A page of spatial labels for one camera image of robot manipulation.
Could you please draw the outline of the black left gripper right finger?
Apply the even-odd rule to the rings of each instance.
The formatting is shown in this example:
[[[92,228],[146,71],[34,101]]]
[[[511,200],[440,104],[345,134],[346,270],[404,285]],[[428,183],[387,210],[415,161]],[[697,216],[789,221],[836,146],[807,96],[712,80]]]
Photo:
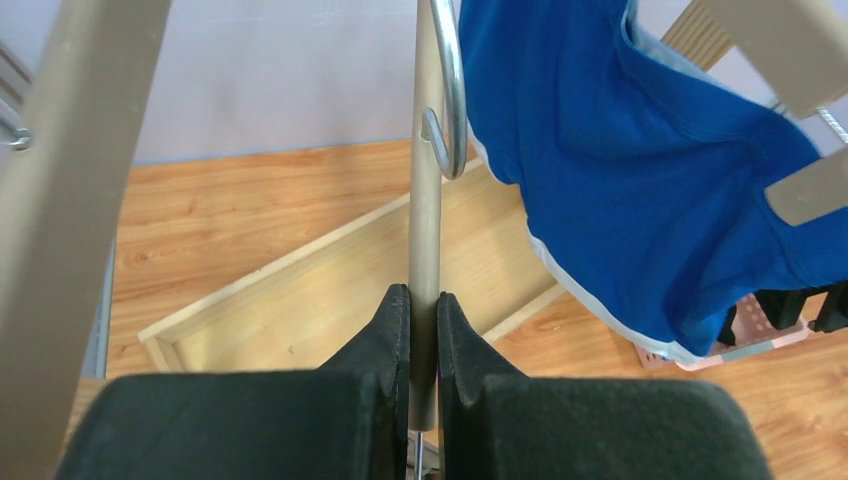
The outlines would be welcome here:
[[[445,479],[768,479],[740,406],[701,381],[530,377],[440,296]]]

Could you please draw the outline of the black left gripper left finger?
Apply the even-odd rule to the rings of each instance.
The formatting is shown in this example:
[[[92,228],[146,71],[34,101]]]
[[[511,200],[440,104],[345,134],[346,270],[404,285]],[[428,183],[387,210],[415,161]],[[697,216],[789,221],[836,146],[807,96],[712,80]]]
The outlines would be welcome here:
[[[401,479],[407,469],[410,296],[312,370],[147,374],[109,383],[60,479]]]

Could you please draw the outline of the beige hanger with black underwear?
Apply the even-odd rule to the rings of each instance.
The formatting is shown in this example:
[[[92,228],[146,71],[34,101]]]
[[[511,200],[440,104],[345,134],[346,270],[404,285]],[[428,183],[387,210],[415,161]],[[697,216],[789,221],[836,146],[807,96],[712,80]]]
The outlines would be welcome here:
[[[440,295],[441,188],[466,166],[468,121],[455,8],[417,4],[409,204],[411,376],[408,425],[414,476],[424,476],[425,432],[435,425],[437,302]]]

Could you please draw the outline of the black underwear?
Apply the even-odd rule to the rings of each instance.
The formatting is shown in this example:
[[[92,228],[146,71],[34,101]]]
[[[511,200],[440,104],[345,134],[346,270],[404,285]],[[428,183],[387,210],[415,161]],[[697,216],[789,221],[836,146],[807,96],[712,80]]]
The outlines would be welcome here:
[[[799,324],[802,310],[809,297],[824,294],[824,303],[815,319],[807,326],[814,332],[832,333],[847,327],[847,282],[801,290],[760,290],[748,295],[730,308],[719,333],[717,343],[726,347],[738,345],[732,327],[736,320],[759,318],[762,333],[754,333],[752,342],[762,342],[766,334],[790,329]]]

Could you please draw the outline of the beige clip hanger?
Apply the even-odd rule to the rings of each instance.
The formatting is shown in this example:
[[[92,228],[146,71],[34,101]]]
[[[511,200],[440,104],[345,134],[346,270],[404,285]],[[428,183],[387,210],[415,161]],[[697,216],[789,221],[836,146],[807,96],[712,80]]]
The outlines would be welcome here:
[[[1,178],[1,475],[61,454],[171,5],[67,1]]]

